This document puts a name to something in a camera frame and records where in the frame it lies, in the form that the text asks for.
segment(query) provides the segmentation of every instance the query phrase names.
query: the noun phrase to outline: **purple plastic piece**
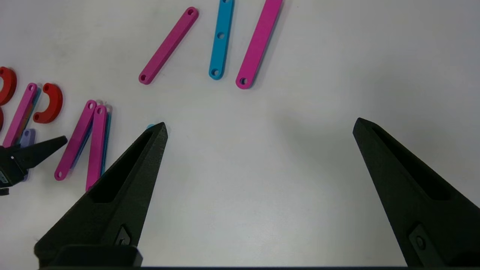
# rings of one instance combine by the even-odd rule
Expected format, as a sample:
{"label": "purple plastic piece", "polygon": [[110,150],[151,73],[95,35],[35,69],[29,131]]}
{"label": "purple plastic piece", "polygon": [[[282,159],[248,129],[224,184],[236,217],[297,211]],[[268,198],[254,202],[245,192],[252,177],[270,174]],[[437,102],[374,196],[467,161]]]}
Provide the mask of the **purple plastic piece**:
{"label": "purple plastic piece", "polygon": [[[25,148],[35,144],[36,131],[33,128],[25,129],[20,137],[20,148]],[[28,174],[24,177],[24,181],[28,179]]]}
{"label": "purple plastic piece", "polygon": [[138,80],[144,84],[150,84],[167,59],[173,53],[180,41],[187,34],[190,27],[198,18],[198,10],[194,7],[189,7],[178,20],[177,24],[170,31],[168,36],[162,42],[158,50],[156,50],[153,57],[148,61],[142,73],[138,76]]}

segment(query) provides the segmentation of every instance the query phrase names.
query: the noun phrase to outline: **red curved piece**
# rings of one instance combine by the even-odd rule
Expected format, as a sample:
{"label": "red curved piece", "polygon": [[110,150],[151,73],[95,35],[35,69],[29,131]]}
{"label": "red curved piece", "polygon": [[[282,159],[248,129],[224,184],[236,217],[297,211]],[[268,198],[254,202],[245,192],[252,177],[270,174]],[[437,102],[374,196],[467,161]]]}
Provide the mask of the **red curved piece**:
{"label": "red curved piece", "polygon": [[0,131],[3,128],[3,111],[0,108]]}
{"label": "red curved piece", "polygon": [[17,75],[6,67],[0,67],[0,78],[3,79],[3,88],[0,91],[0,105],[5,105],[13,97],[17,88]]}
{"label": "red curved piece", "polygon": [[50,98],[50,103],[45,111],[36,112],[33,115],[33,121],[36,123],[47,124],[55,120],[60,113],[63,104],[63,95],[58,86],[46,83],[43,86],[43,92]]}

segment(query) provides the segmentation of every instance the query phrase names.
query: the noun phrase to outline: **white surface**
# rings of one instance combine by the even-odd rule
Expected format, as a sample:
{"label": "white surface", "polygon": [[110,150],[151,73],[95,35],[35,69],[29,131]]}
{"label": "white surface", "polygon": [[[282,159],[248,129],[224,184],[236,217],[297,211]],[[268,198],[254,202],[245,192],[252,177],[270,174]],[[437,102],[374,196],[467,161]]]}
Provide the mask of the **white surface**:
{"label": "white surface", "polygon": [[[114,106],[111,165],[150,123],[169,139],[139,249],[144,265],[404,265],[351,134],[374,121],[480,204],[480,1],[285,0],[254,87],[235,78],[263,2],[237,0],[227,69],[208,76],[217,0],[2,0],[0,65],[64,108],[38,140],[70,137],[88,99]],[[138,74],[189,6],[200,17],[149,86]],[[37,110],[48,98],[43,95]],[[0,269],[84,192],[89,143],[63,149],[0,197]]]}

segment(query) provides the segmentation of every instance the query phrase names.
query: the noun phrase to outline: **red semicircle part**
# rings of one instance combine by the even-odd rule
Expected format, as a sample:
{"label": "red semicircle part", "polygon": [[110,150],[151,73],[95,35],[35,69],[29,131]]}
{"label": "red semicircle part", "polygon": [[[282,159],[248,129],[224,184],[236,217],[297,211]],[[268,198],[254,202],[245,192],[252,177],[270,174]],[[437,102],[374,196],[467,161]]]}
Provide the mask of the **red semicircle part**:
{"label": "red semicircle part", "polygon": [[0,78],[3,79],[3,87],[0,90],[0,106],[7,104],[17,88],[17,75],[6,67],[0,67]]}
{"label": "red semicircle part", "polygon": [[45,111],[36,112],[33,115],[33,121],[36,123],[47,124],[55,120],[61,111],[63,105],[63,95],[58,86],[46,83],[43,86],[43,92],[50,98],[50,103]]}

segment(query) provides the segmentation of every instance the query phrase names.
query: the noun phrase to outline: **pink plastic bar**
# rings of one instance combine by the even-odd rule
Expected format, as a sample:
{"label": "pink plastic bar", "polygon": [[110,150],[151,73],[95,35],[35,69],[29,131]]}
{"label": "pink plastic bar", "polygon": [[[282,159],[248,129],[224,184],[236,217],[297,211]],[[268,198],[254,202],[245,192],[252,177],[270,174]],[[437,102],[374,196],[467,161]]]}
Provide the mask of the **pink plastic bar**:
{"label": "pink plastic bar", "polygon": [[189,7],[185,10],[177,24],[173,27],[158,50],[156,50],[153,57],[148,61],[144,70],[142,70],[138,76],[138,80],[142,84],[148,85],[153,81],[157,73],[173,53],[185,34],[187,34],[188,30],[190,30],[190,27],[195,23],[197,18],[198,10],[196,8]]}
{"label": "pink plastic bar", "polygon": [[12,123],[8,128],[5,139],[3,140],[3,147],[7,148],[14,145],[22,135],[28,118],[33,110],[33,100],[37,93],[38,86],[34,83],[29,83],[22,100],[18,105],[17,111],[13,116]]}
{"label": "pink plastic bar", "polygon": [[85,191],[88,191],[100,178],[102,172],[102,158],[105,150],[105,128],[107,127],[107,108],[97,106],[93,115],[92,145],[88,158],[88,173]]}
{"label": "pink plastic bar", "polygon": [[265,1],[264,9],[260,14],[247,53],[245,58],[243,58],[237,80],[235,81],[240,89],[248,89],[253,85],[281,6],[282,0]]}
{"label": "pink plastic bar", "polygon": [[73,130],[72,137],[68,141],[67,148],[65,149],[65,152],[60,159],[60,163],[55,170],[55,179],[57,181],[62,181],[65,179],[65,177],[67,177],[70,168],[75,162],[77,153],[80,150],[80,147],[82,146],[88,129],[92,123],[95,108],[95,100],[89,100],[87,101],[87,104],[85,104],[82,115],[80,115],[77,126]]}

